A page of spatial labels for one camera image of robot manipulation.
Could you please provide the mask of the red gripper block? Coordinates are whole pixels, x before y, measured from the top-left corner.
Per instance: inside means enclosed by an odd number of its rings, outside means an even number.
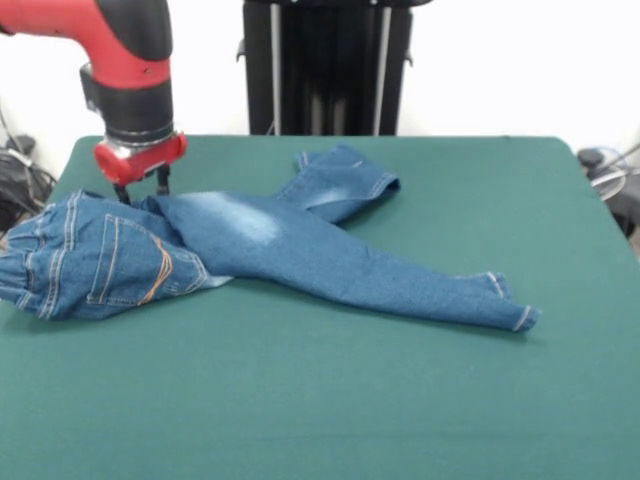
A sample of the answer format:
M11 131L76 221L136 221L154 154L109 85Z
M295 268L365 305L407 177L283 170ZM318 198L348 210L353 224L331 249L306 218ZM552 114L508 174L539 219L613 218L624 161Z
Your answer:
M118 200L131 204L127 185L141 181L156 170L156 194L170 194L169 167L184 156L188 141L183 133L177 133L156 143L142 146L126 146L104 139L94 148L94 156L103 175L113 185Z

